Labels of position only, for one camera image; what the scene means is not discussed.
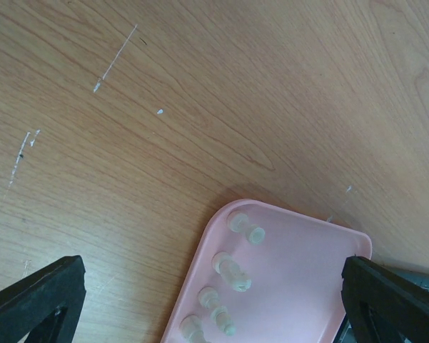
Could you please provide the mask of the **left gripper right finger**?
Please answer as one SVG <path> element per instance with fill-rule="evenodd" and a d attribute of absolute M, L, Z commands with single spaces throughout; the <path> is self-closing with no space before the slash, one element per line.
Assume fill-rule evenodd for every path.
<path fill-rule="evenodd" d="M 429 342 L 429 291 L 365 257 L 348 257 L 341 297 L 357 342 Z"/>

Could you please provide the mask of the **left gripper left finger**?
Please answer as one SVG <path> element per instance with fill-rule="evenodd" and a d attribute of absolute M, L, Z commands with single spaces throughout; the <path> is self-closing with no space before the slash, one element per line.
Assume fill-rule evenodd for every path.
<path fill-rule="evenodd" d="M 66 256 L 2 289 L 0 342 L 72 342 L 85 272 L 81 256 Z"/>

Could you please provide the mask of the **white queen piece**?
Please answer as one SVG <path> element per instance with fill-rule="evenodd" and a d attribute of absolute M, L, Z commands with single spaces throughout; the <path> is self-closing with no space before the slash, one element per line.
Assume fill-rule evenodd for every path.
<path fill-rule="evenodd" d="M 180 331 L 188 343 L 208 343 L 204 337 L 201 320 L 196 315 L 187 316 L 180 324 Z"/>

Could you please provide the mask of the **white knight piece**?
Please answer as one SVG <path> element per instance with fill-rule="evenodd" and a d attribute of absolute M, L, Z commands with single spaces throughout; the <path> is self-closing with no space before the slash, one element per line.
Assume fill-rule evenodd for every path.
<path fill-rule="evenodd" d="M 252 280 L 226 252 L 219 252 L 212 258 L 214 270 L 223 281 L 236 292 L 245 292 L 251 288 Z"/>

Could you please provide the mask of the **white bishop piece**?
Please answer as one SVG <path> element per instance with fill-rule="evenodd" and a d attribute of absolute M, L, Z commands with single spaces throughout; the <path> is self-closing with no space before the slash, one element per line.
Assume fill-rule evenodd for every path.
<path fill-rule="evenodd" d="M 215 322 L 220 332 L 230 337 L 236 333 L 236 326 L 228 309 L 221 304 L 218 292 L 214 288 L 204 287 L 198 293 L 198 301 L 209 311 L 211 320 Z"/>

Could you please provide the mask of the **white rook piece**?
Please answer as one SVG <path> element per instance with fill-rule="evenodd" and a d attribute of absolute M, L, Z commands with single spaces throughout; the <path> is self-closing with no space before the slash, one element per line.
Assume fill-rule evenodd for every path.
<path fill-rule="evenodd" d="M 248 215 L 243 212 L 231 212 L 227 217 L 227 224 L 232 232 L 242 234 L 252 245 L 259 245 L 265 239 L 265 230 L 256 224 L 252 224 Z"/>

